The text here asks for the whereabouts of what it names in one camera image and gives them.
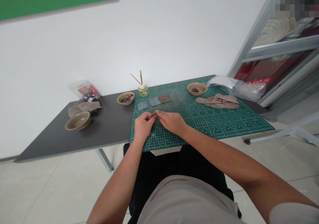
gray table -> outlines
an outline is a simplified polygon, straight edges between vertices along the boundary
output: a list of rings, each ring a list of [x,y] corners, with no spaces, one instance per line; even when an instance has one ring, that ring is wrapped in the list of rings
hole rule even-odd
[[[64,128],[69,119],[68,108],[75,104],[75,102],[69,103],[15,162],[21,163],[95,149],[106,169],[112,172],[113,167],[102,148],[129,142],[134,111],[134,103],[124,106],[116,102],[120,94],[102,96],[100,103],[103,108],[91,115],[92,123],[87,128],[79,131],[67,131]],[[267,111],[257,103],[241,100],[257,113]]]

tan bowl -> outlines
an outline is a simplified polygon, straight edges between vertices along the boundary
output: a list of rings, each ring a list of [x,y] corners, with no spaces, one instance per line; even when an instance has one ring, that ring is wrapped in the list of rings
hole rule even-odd
[[[130,100],[129,102],[126,102],[126,103],[121,103],[121,100],[124,99],[126,95],[130,96],[131,94],[133,95],[133,99],[132,99],[132,100]],[[135,94],[134,94],[133,92],[125,92],[125,93],[120,94],[120,95],[117,97],[117,100],[116,100],[116,101],[117,101],[119,104],[122,104],[122,105],[130,105],[131,103],[133,103],[134,99],[135,99]]]
[[[199,93],[192,91],[193,88],[197,88]],[[193,96],[200,96],[207,91],[207,86],[202,83],[190,83],[187,85],[188,92]]]
[[[70,118],[66,124],[65,129],[68,131],[72,130],[81,130],[89,126],[91,123],[91,117],[89,112],[81,112],[75,115],[73,118]]]

transparent plastic container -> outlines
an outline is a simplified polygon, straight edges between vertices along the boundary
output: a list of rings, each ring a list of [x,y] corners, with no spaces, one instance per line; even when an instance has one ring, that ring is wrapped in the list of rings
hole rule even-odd
[[[84,102],[96,102],[100,95],[94,85],[87,80],[79,80],[68,86],[68,88]]]

metal door frame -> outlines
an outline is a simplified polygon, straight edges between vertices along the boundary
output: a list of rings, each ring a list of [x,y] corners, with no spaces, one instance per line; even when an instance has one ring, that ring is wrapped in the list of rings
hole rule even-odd
[[[246,39],[247,42],[243,45],[240,53],[237,55],[237,58],[234,61],[231,70],[228,73],[229,77],[234,78],[242,64],[245,62],[292,54],[301,51],[314,51],[275,87],[269,90],[258,103],[265,101],[266,98],[269,97],[280,85],[290,79],[296,72],[298,72],[302,67],[304,67],[308,62],[310,62],[319,54],[319,35],[253,47],[270,18],[271,2],[270,0],[266,0],[253,25],[250,34],[248,35],[248,38]]]

green cutting mat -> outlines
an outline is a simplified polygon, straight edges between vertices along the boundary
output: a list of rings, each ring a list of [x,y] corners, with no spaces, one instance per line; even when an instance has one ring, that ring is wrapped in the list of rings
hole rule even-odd
[[[179,113],[189,126],[216,139],[274,130],[273,126],[239,99],[238,109],[217,109],[197,103],[195,101],[197,97],[188,93],[187,85],[193,82],[206,83],[209,79],[210,78],[194,79],[151,87],[149,88],[150,94],[147,97],[141,97],[137,92],[132,118],[130,143],[132,143],[134,139],[135,119],[146,111],[153,113],[155,110]],[[201,95],[201,97],[209,98],[217,93],[227,95],[216,87],[209,87],[208,91]],[[169,95],[172,101],[151,106],[149,99],[162,95]],[[148,107],[147,109],[138,111],[137,104],[143,101],[146,101]],[[179,136],[166,130],[160,121],[157,120],[154,123],[150,136],[145,142],[143,151],[146,152],[186,144],[187,143]]]

